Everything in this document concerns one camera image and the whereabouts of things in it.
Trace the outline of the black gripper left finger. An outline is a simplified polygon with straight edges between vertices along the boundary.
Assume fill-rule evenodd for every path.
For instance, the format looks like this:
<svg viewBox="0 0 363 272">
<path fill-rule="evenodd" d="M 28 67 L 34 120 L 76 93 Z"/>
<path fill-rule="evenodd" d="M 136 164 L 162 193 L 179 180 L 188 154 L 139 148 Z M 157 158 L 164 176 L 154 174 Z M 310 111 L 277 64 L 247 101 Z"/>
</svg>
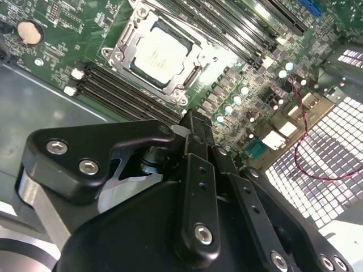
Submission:
<svg viewBox="0 0 363 272">
<path fill-rule="evenodd" d="M 178 182 L 174 251 L 217 261 L 220 220 L 215 168 L 202 114 L 176 127 L 158 120 L 41 129 L 27 138 L 19 197 L 62 252 L 88 221 L 160 182 Z"/>
</svg>

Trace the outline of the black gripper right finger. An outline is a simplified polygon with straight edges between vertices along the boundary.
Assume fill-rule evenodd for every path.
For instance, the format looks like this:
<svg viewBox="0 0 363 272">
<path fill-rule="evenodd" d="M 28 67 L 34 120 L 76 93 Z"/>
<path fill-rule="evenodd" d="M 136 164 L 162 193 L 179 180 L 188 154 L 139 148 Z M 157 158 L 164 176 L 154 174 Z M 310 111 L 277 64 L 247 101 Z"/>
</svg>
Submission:
<svg viewBox="0 0 363 272">
<path fill-rule="evenodd" d="M 232 253 L 241 253 L 250 271 L 353 271 L 262 173 L 253 167 L 238 170 L 214 143 L 211 120 L 201 119 L 223 203 L 221 230 L 237 247 Z"/>
</svg>

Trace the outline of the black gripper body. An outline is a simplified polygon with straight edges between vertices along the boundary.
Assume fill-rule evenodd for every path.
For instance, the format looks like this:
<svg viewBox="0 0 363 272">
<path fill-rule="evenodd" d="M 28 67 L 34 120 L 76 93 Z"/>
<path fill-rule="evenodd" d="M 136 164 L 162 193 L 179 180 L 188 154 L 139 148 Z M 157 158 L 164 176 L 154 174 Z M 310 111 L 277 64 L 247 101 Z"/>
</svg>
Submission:
<svg viewBox="0 0 363 272">
<path fill-rule="evenodd" d="M 157 183 L 82 225 L 56 271 L 193 271 L 174 251 L 179 188 Z"/>
</svg>

